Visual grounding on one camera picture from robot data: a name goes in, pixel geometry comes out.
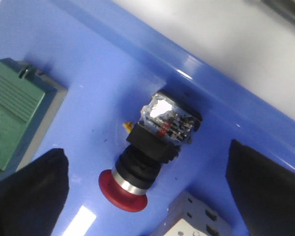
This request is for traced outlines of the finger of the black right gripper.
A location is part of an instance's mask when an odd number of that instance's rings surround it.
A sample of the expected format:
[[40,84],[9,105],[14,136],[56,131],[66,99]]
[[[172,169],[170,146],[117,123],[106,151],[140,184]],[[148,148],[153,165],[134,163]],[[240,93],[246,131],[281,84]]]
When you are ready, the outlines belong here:
[[251,236],[295,236],[295,173],[232,140],[226,179]]

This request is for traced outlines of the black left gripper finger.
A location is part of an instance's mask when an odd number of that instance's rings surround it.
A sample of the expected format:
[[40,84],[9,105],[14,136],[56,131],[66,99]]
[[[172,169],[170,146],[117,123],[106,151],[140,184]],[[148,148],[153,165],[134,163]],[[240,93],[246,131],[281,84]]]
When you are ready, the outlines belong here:
[[68,158],[54,148],[0,181],[0,236],[50,236],[69,192]]

